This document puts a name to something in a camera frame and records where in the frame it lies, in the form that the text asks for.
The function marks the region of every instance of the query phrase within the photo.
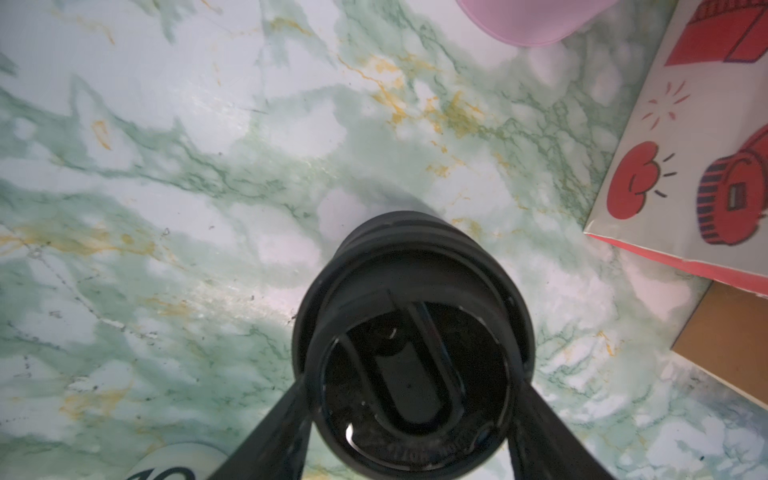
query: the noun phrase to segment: white box with red illustrations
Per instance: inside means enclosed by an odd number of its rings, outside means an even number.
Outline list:
[[[584,232],[768,294],[768,0],[680,0]]]

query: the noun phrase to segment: red mitten illustration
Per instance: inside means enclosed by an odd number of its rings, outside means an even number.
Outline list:
[[[654,161],[659,146],[652,141],[635,145],[621,159],[608,188],[608,213],[626,220],[643,210],[645,196],[659,180],[661,169]]]
[[[754,63],[768,50],[768,0],[703,0],[667,59]]]
[[[768,125],[730,157],[714,161],[701,177],[696,212],[701,238],[736,245],[757,231],[768,207]]]

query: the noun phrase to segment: pink cup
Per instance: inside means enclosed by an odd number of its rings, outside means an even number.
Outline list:
[[[576,31],[617,0],[458,0],[486,33],[521,47],[548,45]]]

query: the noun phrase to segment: marble surface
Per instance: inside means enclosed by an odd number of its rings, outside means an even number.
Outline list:
[[[673,8],[524,49],[451,1],[0,3],[0,477],[232,452],[341,239],[413,208],[519,285],[535,387],[614,475],[768,478],[768,413],[669,350],[707,281],[581,233]],[[317,437],[305,476],[356,478]]]

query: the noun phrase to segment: printed illustration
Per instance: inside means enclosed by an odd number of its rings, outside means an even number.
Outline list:
[[[614,218],[626,220],[632,218],[645,206],[646,193],[656,186],[661,175],[661,167],[656,162],[659,146],[652,141],[645,141],[632,147],[621,159],[608,188],[607,208]],[[672,159],[674,154],[661,162]],[[677,172],[664,174],[665,177],[677,175]],[[667,194],[660,190],[654,193],[662,198]]]
[[[677,114],[674,112],[675,105],[683,103],[690,97],[690,94],[685,93],[684,88],[685,80],[683,80],[683,82],[680,83],[680,86],[677,88],[674,88],[672,82],[668,81],[667,91],[664,92],[664,95],[660,96],[659,98],[651,98],[648,101],[648,104],[653,105],[652,108],[655,111],[651,111],[645,114],[642,120],[646,120],[648,118],[653,119],[653,123],[650,126],[651,130],[658,126],[662,118],[666,118],[672,121],[677,120]]]
[[[730,157],[714,161],[699,183],[696,212],[701,238],[737,245],[757,231],[768,207],[768,124]]]
[[[703,0],[666,65],[754,63],[768,50],[768,0]]]

